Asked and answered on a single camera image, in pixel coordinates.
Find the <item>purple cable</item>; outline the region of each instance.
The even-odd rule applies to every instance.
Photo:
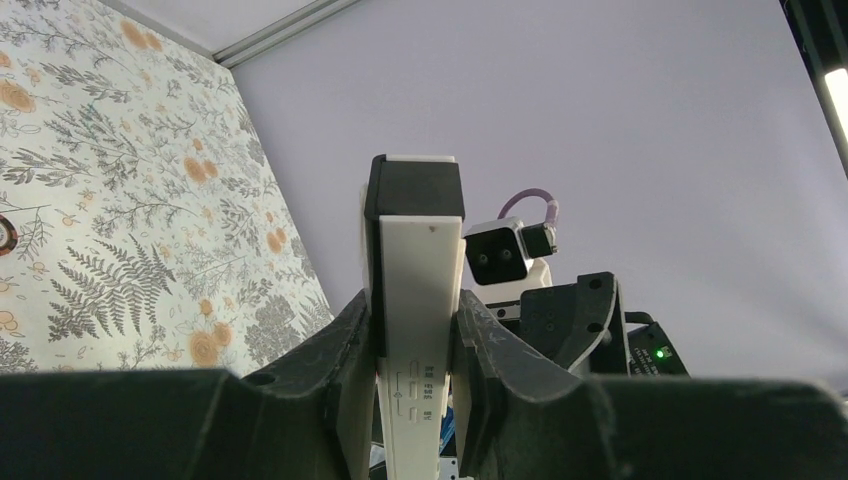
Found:
[[[548,209],[545,212],[545,223],[549,224],[552,227],[556,227],[557,217],[559,217],[559,203],[556,199],[548,193],[546,190],[542,190],[541,188],[528,188],[527,190],[521,191],[513,195],[512,198],[506,202],[506,205],[501,209],[501,213],[498,214],[498,219],[506,217],[506,214],[509,213],[509,210],[515,206],[516,203],[524,200],[527,197],[539,197],[542,200],[548,202]]]

